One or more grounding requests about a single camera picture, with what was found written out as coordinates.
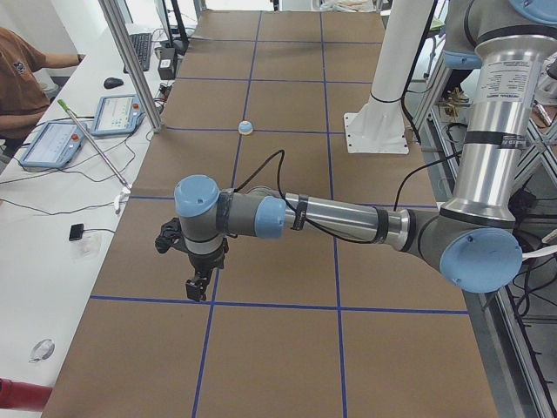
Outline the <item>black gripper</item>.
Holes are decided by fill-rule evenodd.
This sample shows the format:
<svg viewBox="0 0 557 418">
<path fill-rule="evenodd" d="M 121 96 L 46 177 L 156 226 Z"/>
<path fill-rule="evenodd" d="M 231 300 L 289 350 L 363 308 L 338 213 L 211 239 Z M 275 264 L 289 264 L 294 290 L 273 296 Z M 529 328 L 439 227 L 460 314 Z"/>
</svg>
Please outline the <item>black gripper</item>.
<svg viewBox="0 0 557 418">
<path fill-rule="evenodd" d="M 219 248 L 212 253 L 188 253 L 194 276 L 185 282 L 186 297 L 193 301 L 206 301 L 206 290 L 211 283 L 214 269 L 225 267 L 226 250 Z"/>
</svg>

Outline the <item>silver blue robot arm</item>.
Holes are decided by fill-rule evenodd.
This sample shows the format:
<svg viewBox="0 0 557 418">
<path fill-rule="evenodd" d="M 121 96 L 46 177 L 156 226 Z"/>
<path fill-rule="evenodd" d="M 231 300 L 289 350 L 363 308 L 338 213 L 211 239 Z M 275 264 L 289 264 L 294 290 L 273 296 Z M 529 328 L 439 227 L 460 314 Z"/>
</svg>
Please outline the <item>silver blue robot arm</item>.
<svg viewBox="0 0 557 418">
<path fill-rule="evenodd" d="M 458 311 L 463 293 L 491 292 L 519 271 L 507 211 L 518 133 L 508 114 L 471 126 L 460 156 L 459 182 L 485 190 L 488 202 L 469 198 L 464 209 L 439 212 L 399 202 L 419 150 L 406 143 L 397 98 L 429 25 L 425 12 L 398 4 L 393 30 L 371 13 L 201 15 L 195 52 L 244 45 L 252 55 L 241 128 L 256 136 L 238 149 L 244 183 L 223 190 L 192 175 L 176 187 L 177 246 L 195 271 L 185 284 L 190 300 L 207 300 L 227 241 L 239 235 L 248 241 L 232 263 L 233 305 L 254 283 L 272 306 L 281 295 L 308 303 L 301 287 L 329 258 L 296 231 L 321 232 L 341 247 L 336 280 L 353 290 L 338 293 L 340 307 L 367 298 L 386 310 Z"/>
</svg>

